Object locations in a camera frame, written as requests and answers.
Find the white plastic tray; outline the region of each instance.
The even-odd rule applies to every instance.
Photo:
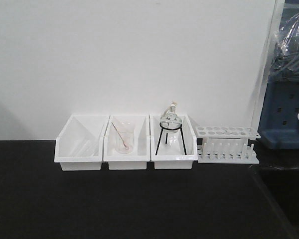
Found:
[[[157,155],[156,148],[160,135],[160,116],[150,116],[150,150],[151,161],[155,169],[191,169],[193,161],[197,160],[196,135],[187,115],[179,116],[182,119],[182,130],[187,155],[183,150],[183,142],[180,131],[168,134],[165,144],[166,133],[162,134]]]
[[[112,126],[113,118],[120,122],[130,122],[135,125],[134,150],[121,154],[115,150],[116,131]],[[149,116],[111,116],[104,137],[104,161],[108,162],[110,170],[146,169],[150,161],[150,124]]]
[[[100,170],[109,116],[71,116],[56,139],[54,162],[63,171]]]

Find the blue crate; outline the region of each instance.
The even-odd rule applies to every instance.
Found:
[[[267,85],[258,132],[270,149],[299,149],[299,82]]]

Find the metal ring stand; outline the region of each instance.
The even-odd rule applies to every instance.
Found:
[[[180,127],[178,128],[165,128],[163,126],[161,126],[161,123],[159,123],[159,126],[161,128],[161,131],[160,131],[160,135],[159,135],[159,140],[158,140],[158,144],[157,144],[157,148],[156,148],[156,153],[155,155],[157,155],[157,152],[158,152],[158,148],[159,148],[159,144],[160,144],[160,140],[161,140],[161,135],[163,134],[163,130],[168,130],[168,131],[176,131],[176,130],[179,130],[180,129],[180,133],[181,133],[181,139],[183,140],[183,148],[184,148],[184,153],[185,155],[187,155],[186,153],[186,147],[185,147],[185,141],[184,141],[184,135],[183,135],[183,129],[182,129],[182,124],[180,125]],[[168,136],[168,133],[166,133],[166,139],[165,139],[165,144],[167,144],[167,136]]]

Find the black countertop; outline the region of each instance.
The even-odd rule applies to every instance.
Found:
[[[54,146],[0,142],[0,239],[294,238],[250,165],[63,172]],[[280,157],[256,152],[262,165]]]

